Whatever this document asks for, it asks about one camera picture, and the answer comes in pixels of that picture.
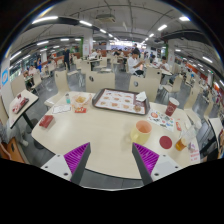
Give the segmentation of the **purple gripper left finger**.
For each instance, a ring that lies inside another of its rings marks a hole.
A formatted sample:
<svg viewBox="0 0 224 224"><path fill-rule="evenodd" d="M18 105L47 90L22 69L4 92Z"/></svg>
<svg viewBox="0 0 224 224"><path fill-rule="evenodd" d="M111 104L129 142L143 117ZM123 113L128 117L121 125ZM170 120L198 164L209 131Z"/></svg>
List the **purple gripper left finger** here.
<svg viewBox="0 0 224 224"><path fill-rule="evenodd" d="M64 155L55 154L42 169L79 185L90 153L90 143L85 143Z"/></svg>

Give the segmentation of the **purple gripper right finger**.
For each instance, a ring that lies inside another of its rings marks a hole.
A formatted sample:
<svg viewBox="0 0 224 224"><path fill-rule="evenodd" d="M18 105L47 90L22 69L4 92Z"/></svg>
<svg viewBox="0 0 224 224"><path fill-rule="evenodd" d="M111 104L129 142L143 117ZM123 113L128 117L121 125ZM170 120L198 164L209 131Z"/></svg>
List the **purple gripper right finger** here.
<svg viewBox="0 0 224 224"><path fill-rule="evenodd" d="M132 144L132 154L144 185L181 170L181 166L168 155L158 155L137 143Z"/></svg>

